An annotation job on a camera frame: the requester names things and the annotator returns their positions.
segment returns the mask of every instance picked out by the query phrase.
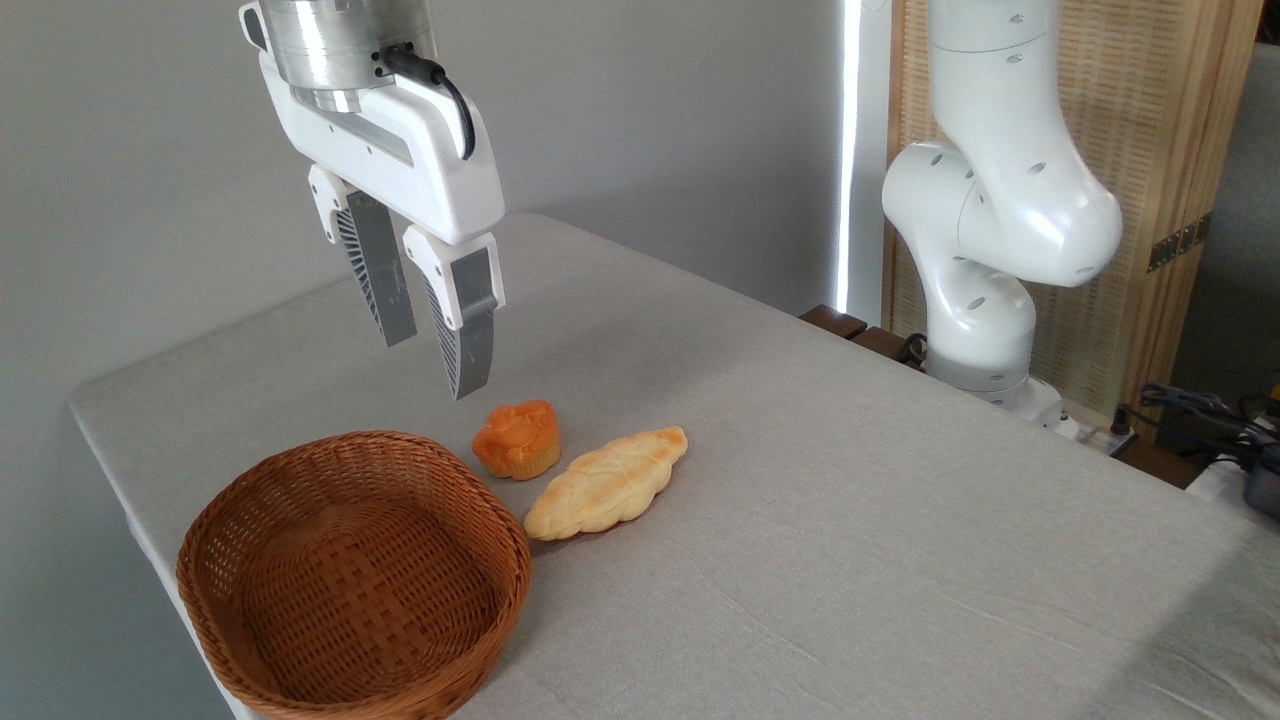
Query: dark wooden block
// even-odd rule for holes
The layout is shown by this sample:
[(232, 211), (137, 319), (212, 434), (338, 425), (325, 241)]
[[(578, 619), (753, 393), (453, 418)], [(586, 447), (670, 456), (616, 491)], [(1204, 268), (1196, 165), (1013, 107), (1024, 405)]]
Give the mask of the dark wooden block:
[(800, 319), (810, 325), (838, 334), (845, 340), (852, 340), (867, 329), (867, 323), (863, 320), (859, 320), (852, 315), (845, 315), (844, 313), (840, 313), (835, 307), (829, 307), (827, 305), (819, 305), (813, 310), (809, 310), (804, 315), (800, 315)]

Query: black cable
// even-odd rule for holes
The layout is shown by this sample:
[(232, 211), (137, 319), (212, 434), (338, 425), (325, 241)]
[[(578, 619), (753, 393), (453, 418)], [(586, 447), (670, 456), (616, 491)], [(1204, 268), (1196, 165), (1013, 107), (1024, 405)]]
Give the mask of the black cable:
[(1280, 433), (1235, 413), (1222, 402), (1222, 398), (1212, 393), (1187, 392), (1176, 387), (1147, 383), (1142, 386), (1139, 405), (1143, 407), (1171, 407), (1189, 413), (1204, 423), (1225, 428), (1233, 433), (1243, 433), (1253, 437), (1262, 436), (1280, 441)]
[(1253, 462), (1256, 462), (1258, 460), (1258, 457), (1261, 456), (1261, 452), (1258, 452), (1257, 450), (1254, 450), (1254, 446), (1252, 443), (1248, 447), (1245, 447), (1245, 446), (1240, 446), (1240, 445), (1224, 445), (1224, 443), (1220, 443), (1220, 442), (1213, 442), (1213, 441), (1210, 441), (1210, 439), (1196, 437), (1193, 434), (1188, 434), (1185, 430), (1175, 428), (1175, 427), (1172, 427), (1172, 425), (1170, 425), (1167, 423), (1161, 423), (1160, 420), (1156, 420), (1155, 418), (1148, 418), (1148, 416), (1143, 415), (1142, 413), (1138, 413), (1133, 407), (1129, 407), (1128, 405), (1121, 405), (1120, 407), (1124, 409), (1132, 418), (1134, 418), (1137, 420), (1142, 420), (1143, 423), (1147, 423), (1148, 425), (1153, 425), (1156, 428), (1166, 430), (1166, 432), (1169, 432), (1169, 433), (1171, 433), (1174, 436), (1178, 436), (1179, 438), (1181, 438), (1181, 439), (1184, 439), (1187, 442), (1190, 442), (1190, 443), (1194, 443), (1194, 445), (1199, 445), (1202, 447), (1207, 447), (1210, 450), (1217, 451), (1220, 455), (1230, 455), (1233, 457), (1238, 457), (1240, 460), (1248, 461), (1251, 465)]
[(462, 159), (470, 160), (471, 154), (476, 150), (476, 126), (471, 119), (471, 108), (467, 106), (466, 97), (444, 74), (444, 68), (434, 60), (419, 58), (412, 51), (396, 45), (388, 46), (380, 55), (390, 72), (406, 74), (424, 85), (444, 86), (444, 90), (449, 91), (453, 104), (458, 106), (458, 117), (462, 118)]
[(908, 363), (914, 360), (918, 365), (924, 365), (924, 357), (928, 355), (929, 338), (924, 333), (911, 333), (906, 336), (906, 342), (902, 343), (902, 352), (899, 354), (899, 363)]

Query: brown woven basket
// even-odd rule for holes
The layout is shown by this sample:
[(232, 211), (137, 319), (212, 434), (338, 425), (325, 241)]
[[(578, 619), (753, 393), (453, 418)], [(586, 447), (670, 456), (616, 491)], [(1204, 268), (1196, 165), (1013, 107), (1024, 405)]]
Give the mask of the brown woven basket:
[(178, 555), (218, 679), (280, 719), (448, 716), (493, 671), (529, 582), (511, 512), (449, 451), (396, 432), (268, 457)]

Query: table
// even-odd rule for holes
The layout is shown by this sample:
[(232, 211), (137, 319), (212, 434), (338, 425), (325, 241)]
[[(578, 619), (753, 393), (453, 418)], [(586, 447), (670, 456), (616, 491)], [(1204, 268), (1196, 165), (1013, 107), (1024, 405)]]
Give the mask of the table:
[[(534, 543), (520, 624), (457, 717), (1280, 716), (1270, 533), (582, 231), (495, 234), (509, 306), (462, 401), (429, 332), (381, 347), (352, 282), (74, 395), (175, 606), (187, 527), (257, 460), (392, 428), (480, 471), (488, 411), (544, 397), (558, 469), (668, 424), (690, 451), (639, 520)], [(524, 516), (545, 478), (490, 484)]]

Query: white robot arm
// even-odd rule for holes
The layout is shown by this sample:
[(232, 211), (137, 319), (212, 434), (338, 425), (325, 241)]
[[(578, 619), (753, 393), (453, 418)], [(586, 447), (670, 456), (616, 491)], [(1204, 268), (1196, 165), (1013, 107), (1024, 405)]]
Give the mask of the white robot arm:
[(454, 397), (483, 387), (504, 305), (506, 213), (480, 111), (435, 64), (425, 0), (260, 0), (244, 37), (280, 126), (315, 164), (311, 193), (388, 346), (416, 334), (390, 210), (426, 277)]
[(1062, 120), (1057, 0), (931, 0), (933, 113), (952, 143), (904, 150), (884, 214), (928, 305), (928, 373), (1047, 427), (1029, 377), (1036, 309), (1018, 278), (1075, 287), (1115, 255), (1121, 218)]

